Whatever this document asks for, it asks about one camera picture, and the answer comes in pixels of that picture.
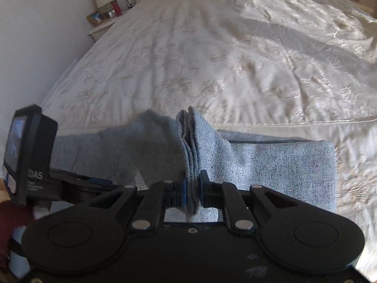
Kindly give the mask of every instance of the screw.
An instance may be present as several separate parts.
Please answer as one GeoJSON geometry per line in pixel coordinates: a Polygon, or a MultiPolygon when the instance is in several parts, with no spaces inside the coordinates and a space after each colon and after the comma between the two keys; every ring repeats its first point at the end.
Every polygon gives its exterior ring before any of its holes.
{"type": "Polygon", "coordinates": [[[132,226],[136,230],[146,230],[150,227],[150,222],[147,220],[136,220],[132,223],[132,226]]]}
{"type": "Polygon", "coordinates": [[[240,230],[250,230],[254,226],[254,223],[250,220],[238,220],[235,226],[240,230]]]}

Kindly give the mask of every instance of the device screen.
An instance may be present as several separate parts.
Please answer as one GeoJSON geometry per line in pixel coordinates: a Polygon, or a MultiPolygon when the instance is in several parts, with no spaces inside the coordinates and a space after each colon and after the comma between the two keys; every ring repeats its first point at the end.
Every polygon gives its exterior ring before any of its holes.
{"type": "Polygon", "coordinates": [[[11,130],[6,143],[5,162],[14,172],[17,170],[18,156],[20,155],[20,147],[26,121],[26,116],[15,117],[12,120],[11,130]]]}

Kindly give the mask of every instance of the white wall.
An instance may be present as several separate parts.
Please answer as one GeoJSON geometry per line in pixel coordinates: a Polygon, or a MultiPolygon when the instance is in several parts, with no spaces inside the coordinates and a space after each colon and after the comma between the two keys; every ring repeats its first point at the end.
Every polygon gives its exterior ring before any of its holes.
{"type": "Polygon", "coordinates": [[[0,0],[1,163],[14,111],[41,104],[64,70],[94,44],[86,20],[94,10],[94,0],[0,0]]]}

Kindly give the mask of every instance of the gray speckled fabric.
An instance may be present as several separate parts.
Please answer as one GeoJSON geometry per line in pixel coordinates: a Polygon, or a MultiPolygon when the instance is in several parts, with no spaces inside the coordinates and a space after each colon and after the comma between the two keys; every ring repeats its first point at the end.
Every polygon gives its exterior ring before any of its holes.
{"type": "MultiPolygon", "coordinates": [[[[336,166],[331,143],[295,138],[286,142],[260,135],[255,135],[256,141],[245,143],[245,136],[225,133],[228,139],[240,140],[230,143],[193,108],[188,113],[181,111],[177,122],[184,152],[191,153],[185,158],[190,181],[189,206],[193,213],[204,211],[201,208],[198,212],[195,190],[202,169],[207,170],[211,181],[231,182],[243,190],[252,184],[262,184],[319,208],[335,210],[336,166]]],[[[214,219],[217,211],[213,209],[208,214],[206,210],[206,213],[214,219]]]]}
{"type": "Polygon", "coordinates": [[[191,108],[188,113],[181,111],[176,121],[147,110],[126,126],[94,134],[58,136],[50,165],[115,184],[135,184],[139,190],[164,179],[176,180],[185,169],[188,208],[167,210],[166,221],[218,220],[216,209],[198,211],[196,176],[201,169],[207,169],[212,181],[226,180],[240,189],[248,189],[251,183],[272,185],[277,191],[332,209],[335,166],[334,150],[328,142],[302,143],[298,142],[302,139],[237,132],[221,135],[243,143],[230,144],[191,108]],[[270,163],[277,150],[280,157],[270,163]],[[286,162],[287,155],[297,163],[286,162]]]}

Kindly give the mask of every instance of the picture frame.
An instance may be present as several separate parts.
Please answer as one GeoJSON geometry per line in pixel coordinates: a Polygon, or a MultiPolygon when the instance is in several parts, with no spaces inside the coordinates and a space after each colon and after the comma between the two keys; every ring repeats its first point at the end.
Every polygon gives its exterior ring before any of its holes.
{"type": "Polygon", "coordinates": [[[90,15],[86,16],[86,19],[94,25],[100,25],[107,20],[107,16],[99,11],[95,11],[90,15]]]}

